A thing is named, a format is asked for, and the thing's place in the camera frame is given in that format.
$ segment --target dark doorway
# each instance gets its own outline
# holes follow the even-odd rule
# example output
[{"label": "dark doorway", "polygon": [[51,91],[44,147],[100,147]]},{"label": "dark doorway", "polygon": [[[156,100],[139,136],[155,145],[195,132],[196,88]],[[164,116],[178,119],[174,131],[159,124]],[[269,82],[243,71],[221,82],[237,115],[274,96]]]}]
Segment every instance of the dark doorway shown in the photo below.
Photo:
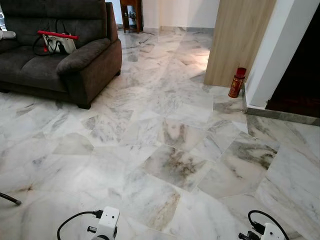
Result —
[{"label": "dark doorway", "polygon": [[319,30],[318,6],[266,109],[320,118]]}]

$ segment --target electrical wire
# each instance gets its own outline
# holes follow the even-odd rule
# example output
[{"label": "electrical wire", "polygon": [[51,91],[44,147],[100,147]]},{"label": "electrical wire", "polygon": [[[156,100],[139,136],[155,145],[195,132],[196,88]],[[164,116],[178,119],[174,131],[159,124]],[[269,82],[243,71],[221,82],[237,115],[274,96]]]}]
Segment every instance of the electrical wire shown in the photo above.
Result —
[{"label": "electrical wire", "polygon": [[60,227],[58,228],[57,232],[56,232],[56,237],[58,238],[58,240],[61,240],[60,238],[60,230],[61,228],[67,223],[69,222],[70,220],[80,216],[80,215],[83,215],[83,214],[95,214],[96,212],[95,211],[83,211],[83,212],[79,212],[77,213],[76,215],[73,215],[72,217],[68,218],[67,220],[65,220],[61,225]]},{"label": "electrical wire", "polygon": [[255,225],[256,225],[256,223],[251,220],[251,214],[253,214],[253,213],[257,213],[257,214],[264,215],[264,216],[266,216],[267,218],[269,218],[270,220],[272,220],[272,221],[277,225],[277,227],[281,230],[281,232],[283,233],[285,239],[286,239],[286,240],[290,240],[289,237],[288,237],[288,235],[286,234],[285,230],[282,228],[282,226],[281,226],[272,216],[270,216],[269,214],[267,214],[267,213],[265,213],[265,212],[263,212],[263,211],[251,210],[251,211],[248,212],[248,219],[249,219],[249,221],[250,221],[250,223],[251,223],[252,226],[255,226]]}]

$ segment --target red canister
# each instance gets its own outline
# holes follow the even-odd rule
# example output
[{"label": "red canister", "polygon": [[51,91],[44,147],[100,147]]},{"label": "red canister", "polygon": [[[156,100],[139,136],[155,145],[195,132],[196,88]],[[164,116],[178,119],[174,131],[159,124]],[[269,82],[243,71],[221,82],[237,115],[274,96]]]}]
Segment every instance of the red canister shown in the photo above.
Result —
[{"label": "red canister", "polygon": [[230,87],[230,91],[228,96],[230,98],[237,98],[240,90],[241,90],[241,86],[242,83],[244,82],[245,74],[246,74],[247,69],[245,69],[244,67],[238,67],[238,69],[236,70],[236,73],[234,75],[234,79],[232,81],[231,87]]}]

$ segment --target power cord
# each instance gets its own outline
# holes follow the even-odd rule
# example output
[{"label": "power cord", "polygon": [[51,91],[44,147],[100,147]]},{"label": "power cord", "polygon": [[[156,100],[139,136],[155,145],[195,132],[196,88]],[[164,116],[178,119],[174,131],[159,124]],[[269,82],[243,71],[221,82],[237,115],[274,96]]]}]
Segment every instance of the power cord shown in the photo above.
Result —
[{"label": "power cord", "polygon": [[270,216],[269,214],[263,212],[263,211],[259,211],[259,210],[251,210],[249,213],[248,213],[248,219],[250,221],[250,224],[253,226],[253,229],[256,230],[258,233],[260,233],[261,235],[264,234],[265,232],[265,226],[263,226],[262,224],[256,222],[256,221],[252,221],[251,219],[251,214],[254,214],[254,213],[257,213],[257,214],[261,214],[261,215],[264,215],[266,216],[267,218],[269,218],[270,220],[272,220],[276,225],[277,227],[281,230],[281,232],[283,233],[284,237],[286,240],[290,240],[288,235],[286,234],[285,230],[282,228],[282,226],[272,217]]},{"label": "power cord", "polygon": [[57,232],[56,232],[56,237],[58,238],[58,240],[61,240],[60,238],[60,230],[62,229],[62,227],[64,225],[66,225],[70,220],[80,216],[80,215],[84,215],[84,214],[93,214],[95,215],[95,217],[97,219],[100,219],[102,216],[103,211],[102,210],[97,210],[97,211],[83,211],[83,212],[79,212],[76,215],[73,215],[72,217],[68,218],[67,220],[65,220],[58,228]]}]

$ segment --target wooden table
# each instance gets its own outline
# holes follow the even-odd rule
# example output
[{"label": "wooden table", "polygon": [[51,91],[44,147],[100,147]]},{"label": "wooden table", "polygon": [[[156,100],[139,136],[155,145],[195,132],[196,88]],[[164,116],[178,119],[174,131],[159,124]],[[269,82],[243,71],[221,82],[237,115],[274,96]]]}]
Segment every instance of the wooden table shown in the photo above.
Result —
[{"label": "wooden table", "polygon": [[[123,22],[123,30],[136,31],[139,33],[142,31],[142,9],[141,9],[141,0],[120,0],[121,5],[121,14]],[[133,6],[135,10],[135,17],[129,16],[128,6]],[[136,28],[130,27],[129,19],[135,19]]]}]

